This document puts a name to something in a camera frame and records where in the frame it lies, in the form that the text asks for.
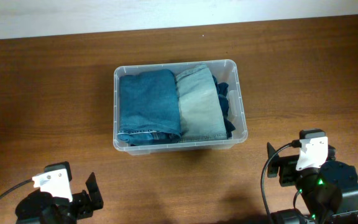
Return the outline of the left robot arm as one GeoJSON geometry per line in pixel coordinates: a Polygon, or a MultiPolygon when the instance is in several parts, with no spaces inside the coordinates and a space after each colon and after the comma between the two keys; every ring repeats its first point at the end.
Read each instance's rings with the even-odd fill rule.
{"type": "Polygon", "coordinates": [[[31,178],[35,191],[16,207],[17,223],[76,224],[91,218],[95,210],[104,207],[96,176],[91,173],[85,182],[86,190],[73,194],[69,162],[48,165],[41,174],[31,178]]]}

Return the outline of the teal taped cloth bundle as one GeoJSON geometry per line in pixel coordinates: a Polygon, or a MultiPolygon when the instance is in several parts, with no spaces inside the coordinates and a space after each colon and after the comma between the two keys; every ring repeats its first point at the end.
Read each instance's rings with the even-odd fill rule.
{"type": "Polygon", "coordinates": [[[223,114],[223,121],[226,128],[227,138],[232,137],[232,132],[236,129],[235,126],[228,120],[229,101],[227,98],[229,85],[225,82],[218,83],[216,77],[213,75],[214,84],[218,94],[218,100],[223,114]]]}

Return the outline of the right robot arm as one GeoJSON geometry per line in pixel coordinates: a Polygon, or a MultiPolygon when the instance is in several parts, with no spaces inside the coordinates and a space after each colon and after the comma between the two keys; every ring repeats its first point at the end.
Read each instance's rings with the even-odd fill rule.
{"type": "Polygon", "coordinates": [[[336,160],[322,129],[301,130],[298,139],[279,149],[268,143],[267,154],[260,180],[278,177],[282,187],[294,186],[294,197],[301,197],[309,211],[267,212],[269,223],[358,223],[356,168],[336,160]]]}

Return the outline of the clear plastic storage container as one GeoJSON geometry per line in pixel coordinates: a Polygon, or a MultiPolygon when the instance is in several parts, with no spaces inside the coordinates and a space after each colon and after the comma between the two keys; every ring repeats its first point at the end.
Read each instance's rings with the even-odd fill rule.
{"type": "Polygon", "coordinates": [[[231,59],[207,60],[199,62],[161,63],[149,65],[125,65],[117,67],[114,71],[114,123],[113,140],[114,148],[126,152],[132,156],[151,154],[156,152],[191,151],[198,149],[230,149],[236,144],[244,142],[248,137],[246,114],[242,102],[241,85],[236,63],[231,59]],[[225,82],[228,86],[228,120],[235,126],[232,137],[221,141],[198,141],[176,144],[154,144],[148,146],[130,146],[118,139],[120,106],[119,79],[126,75],[138,75],[141,72],[168,69],[175,75],[193,68],[199,64],[205,64],[211,70],[219,83],[225,82]]]}

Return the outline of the light blue jeans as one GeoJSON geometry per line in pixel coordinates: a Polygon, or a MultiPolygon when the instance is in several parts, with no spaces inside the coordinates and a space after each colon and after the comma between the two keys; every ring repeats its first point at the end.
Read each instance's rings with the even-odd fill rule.
{"type": "Polygon", "coordinates": [[[175,77],[180,110],[180,142],[227,139],[224,116],[210,69],[197,65],[175,77]]]}

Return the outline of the dark blue jeans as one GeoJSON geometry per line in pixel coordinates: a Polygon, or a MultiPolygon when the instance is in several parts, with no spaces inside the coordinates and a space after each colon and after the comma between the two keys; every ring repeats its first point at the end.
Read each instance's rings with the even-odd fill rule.
{"type": "Polygon", "coordinates": [[[163,69],[121,77],[119,102],[119,140],[134,146],[180,140],[180,111],[171,71],[163,69]]]}

